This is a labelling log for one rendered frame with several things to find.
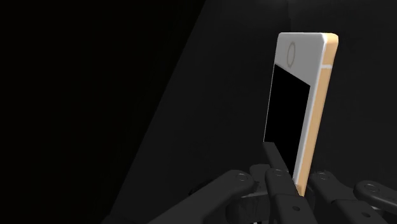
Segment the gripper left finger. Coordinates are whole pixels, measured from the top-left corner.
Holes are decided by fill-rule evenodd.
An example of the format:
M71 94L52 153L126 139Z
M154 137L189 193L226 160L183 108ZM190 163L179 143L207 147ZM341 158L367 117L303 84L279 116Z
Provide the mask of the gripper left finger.
M148 224L317 224L275 144L262 146L266 164L222 174Z

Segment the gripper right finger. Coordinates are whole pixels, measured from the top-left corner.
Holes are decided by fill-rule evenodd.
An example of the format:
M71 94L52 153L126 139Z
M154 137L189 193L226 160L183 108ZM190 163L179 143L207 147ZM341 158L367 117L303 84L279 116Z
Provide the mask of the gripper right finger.
M328 171L315 172L306 198L319 224L397 224L397 191L374 181L349 188Z

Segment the white and gold smartphone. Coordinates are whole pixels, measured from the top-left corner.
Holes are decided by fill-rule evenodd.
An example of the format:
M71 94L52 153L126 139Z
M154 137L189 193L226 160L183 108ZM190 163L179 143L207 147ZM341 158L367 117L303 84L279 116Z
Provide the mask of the white and gold smartphone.
M338 36L278 35L263 140L275 144L299 195L306 191Z

